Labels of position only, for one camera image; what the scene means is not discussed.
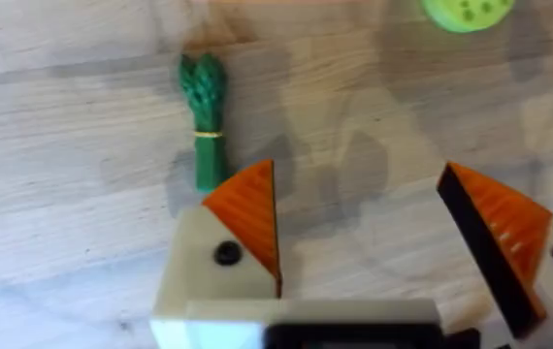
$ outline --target toy asparagus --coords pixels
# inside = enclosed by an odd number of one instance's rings
[[[440,27],[456,33],[487,29],[500,22],[515,0],[422,0]]]
[[[222,114],[227,77],[222,64],[211,54],[196,62],[183,55],[179,84],[194,114],[195,182],[197,189],[210,192],[228,177]]]

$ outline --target orange gripper pad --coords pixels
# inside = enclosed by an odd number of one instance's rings
[[[553,214],[520,192],[456,163],[457,175],[522,282],[533,286]]]
[[[280,284],[273,161],[252,165],[203,201]]]

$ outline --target yellow rubber band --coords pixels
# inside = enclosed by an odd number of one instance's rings
[[[195,131],[195,137],[199,137],[199,138],[219,138],[219,137],[222,137],[222,132],[199,132],[199,131]]]

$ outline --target wooden table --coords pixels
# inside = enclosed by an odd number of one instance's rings
[[[472,35],[415,1],[54,3],[0,4],[0,348],[154,346],[200,200],[170,79],[188,33],[231,76],[233,166],[276,161],[287,297],[431,297],[461,329],[494,304],[435,192],[444,162],[553,209],[553,0]]]

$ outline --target green ball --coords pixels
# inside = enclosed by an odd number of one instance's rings
[[[440,27],[455,33],[471,33],[499,23],[515,0],[422,0],[428,15]]]

